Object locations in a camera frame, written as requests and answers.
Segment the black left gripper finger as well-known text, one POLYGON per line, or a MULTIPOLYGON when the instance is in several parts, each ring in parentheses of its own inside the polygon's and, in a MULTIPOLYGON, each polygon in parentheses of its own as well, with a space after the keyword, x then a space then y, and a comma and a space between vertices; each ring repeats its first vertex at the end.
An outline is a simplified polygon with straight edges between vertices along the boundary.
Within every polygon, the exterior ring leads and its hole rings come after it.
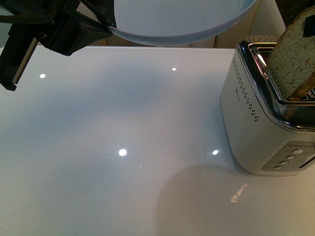
POLYGON ((105 26, 116 27, 114 0, 84 0, 83 4, 105 26))

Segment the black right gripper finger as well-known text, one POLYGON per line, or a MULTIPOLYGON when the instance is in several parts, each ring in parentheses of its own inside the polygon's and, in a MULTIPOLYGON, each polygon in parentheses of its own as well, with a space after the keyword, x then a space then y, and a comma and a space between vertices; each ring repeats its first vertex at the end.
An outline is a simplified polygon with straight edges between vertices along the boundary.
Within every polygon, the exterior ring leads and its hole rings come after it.
POLYGON ((304 23, 303 37, 312 37, 315 35, 315 20, 306 18, 304 23))

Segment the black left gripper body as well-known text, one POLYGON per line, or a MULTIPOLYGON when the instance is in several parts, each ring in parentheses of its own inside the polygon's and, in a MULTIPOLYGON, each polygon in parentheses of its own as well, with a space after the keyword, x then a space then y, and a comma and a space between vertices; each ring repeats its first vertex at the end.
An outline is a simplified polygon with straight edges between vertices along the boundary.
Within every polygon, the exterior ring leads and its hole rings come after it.
POLYGON ((36 46, 64 56, 112 36, 80 0, 2 0, 10 15, 1 23, 10 24, 8 40, 0 55, 0 83, 14 91, 36 46))

